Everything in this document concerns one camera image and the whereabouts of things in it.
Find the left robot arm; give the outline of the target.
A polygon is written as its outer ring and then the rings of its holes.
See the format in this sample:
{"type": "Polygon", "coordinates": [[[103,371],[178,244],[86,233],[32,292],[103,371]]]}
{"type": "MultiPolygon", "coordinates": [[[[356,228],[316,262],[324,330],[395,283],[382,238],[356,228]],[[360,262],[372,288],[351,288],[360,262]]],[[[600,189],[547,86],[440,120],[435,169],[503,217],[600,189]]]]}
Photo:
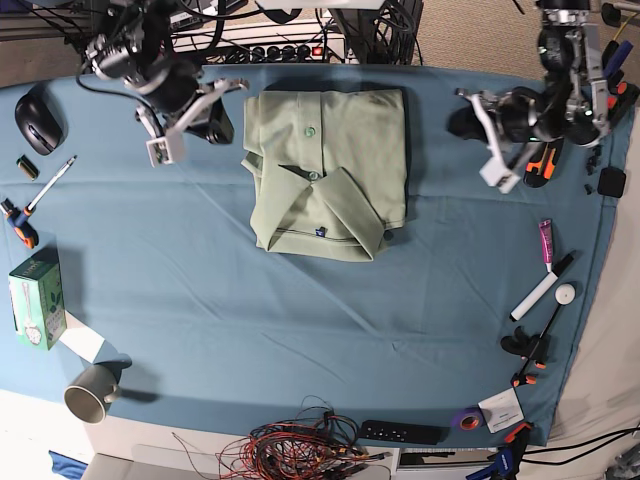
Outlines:
{"type": "Polygon", "coordinates": [[[503,94],[456,91],[468,106],[453,112],[447,130],[464,140],[479,140],[492,152],[519,144],[506,163],[513,170],[546,144],[567,139],[593,147],[610,131],[607,80],[597,27],[589,22],[588,1],[538,1],[541,31],[538,55],[546,70],[543,91],[518,86],[503,94]]]}

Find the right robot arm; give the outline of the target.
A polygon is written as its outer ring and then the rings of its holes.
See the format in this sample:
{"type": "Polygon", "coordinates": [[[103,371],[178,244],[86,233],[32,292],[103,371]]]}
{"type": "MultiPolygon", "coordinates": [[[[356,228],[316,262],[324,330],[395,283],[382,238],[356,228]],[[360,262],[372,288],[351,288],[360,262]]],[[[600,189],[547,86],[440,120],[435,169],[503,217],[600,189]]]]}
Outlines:
{"type": "Polygon", "coordinates": [[[222,96],[246,90],[244,79],[201,81],[202,64],[174,50],[171,17],[176,1],[111,1],[97,35],[88,41],[80,70],[103,80],[121,80],[123,92],[85,90],[131,99],[135,117],[157,141],[186,132],[211,144],[229,144],[234,129],[222,96]]]}

